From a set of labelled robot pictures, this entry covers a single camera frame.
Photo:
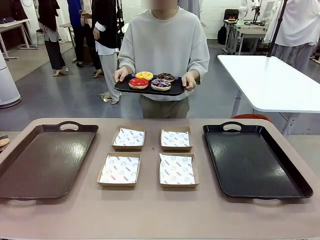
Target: blue shirt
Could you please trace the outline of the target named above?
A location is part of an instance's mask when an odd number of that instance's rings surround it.
[[[69,5],[69,16],[72,28],[81,29],[81,14],[82,10],[80,0],[67,0]]]

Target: black pants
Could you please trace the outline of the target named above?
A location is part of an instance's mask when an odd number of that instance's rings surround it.
[[[66,66],[65,61],[60,52],[60,45],[58,41],[44,41],[46,51],[48,53],[51,67],[54,70],[61,70]]]
[[[96,70],[101,69],[101,62],[98,53],[96,52],[96,42],[93,34],[93,29],[89,24],[85,24],[83,28],[74,28],[75,55],[79,62],[84,61],[84,40],[88,46],[93,65]]]

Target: khaki pants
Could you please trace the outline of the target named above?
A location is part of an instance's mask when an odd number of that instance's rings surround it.
[[[181,101],[154,101],[141,95],[139,103],[144,119],[185,119],[190,109],[187,97]]]

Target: person's hand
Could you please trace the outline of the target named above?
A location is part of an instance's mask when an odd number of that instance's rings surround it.
[[[183,75],[182,86],[184,86],[185,90],[189,92],[196,88],[197,83],[192,72],[187,72],[185,75]]]
[[[85,26],[85,18],[82,16],[81,17],[81,26],[84,27]]]
[[[93,29],[93,36],[94,36],[94,40],[99,40],[99,38],[100,38],[100,31],[98,30],[98,28],[94,28]]]
[[[118,81],[123,82],[125,77],[128,76],[128,70],[125,66],[120,68],[119,70],[115,71],[113,74],[114,80],[117,83]]]

